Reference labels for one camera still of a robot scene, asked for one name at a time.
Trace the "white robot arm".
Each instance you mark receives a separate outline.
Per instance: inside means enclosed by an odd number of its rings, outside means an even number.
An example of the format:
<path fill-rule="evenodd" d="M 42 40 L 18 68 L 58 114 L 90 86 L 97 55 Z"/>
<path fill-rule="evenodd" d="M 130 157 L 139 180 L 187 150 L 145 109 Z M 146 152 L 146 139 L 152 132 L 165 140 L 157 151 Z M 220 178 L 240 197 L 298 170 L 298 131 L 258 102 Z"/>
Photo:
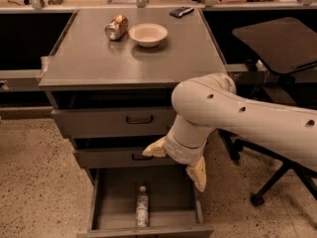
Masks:
<path fill-rule="evenodd" d="M 170 156 L 186 166 L 199 191 L 206 187 L 203 157 L 209 135 L 222 129 L 317 169 L 317 111 L 255 101 L 236 94 L 233 79 L 211 73 L 184 80 L 173 90 L 176 117 L 167 135 L 148 145 L 145 156 Z"/>

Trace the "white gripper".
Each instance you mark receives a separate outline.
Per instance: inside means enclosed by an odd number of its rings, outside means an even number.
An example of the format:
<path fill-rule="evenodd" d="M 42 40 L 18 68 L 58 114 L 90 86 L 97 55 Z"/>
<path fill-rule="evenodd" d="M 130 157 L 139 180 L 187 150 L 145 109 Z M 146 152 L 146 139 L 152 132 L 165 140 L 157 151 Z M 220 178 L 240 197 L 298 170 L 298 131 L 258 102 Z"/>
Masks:
<path fill-rule="evenodd" d="M 142 152 L 145 157 L 163 158 L 168 154 L 176 162 L 187 165 L 186 172 L 196 188 L 203 192 L 207 184 L 206 164 L 203 158 L 206 142 L 189 148 L 167 135 L 148 145 Z"/>

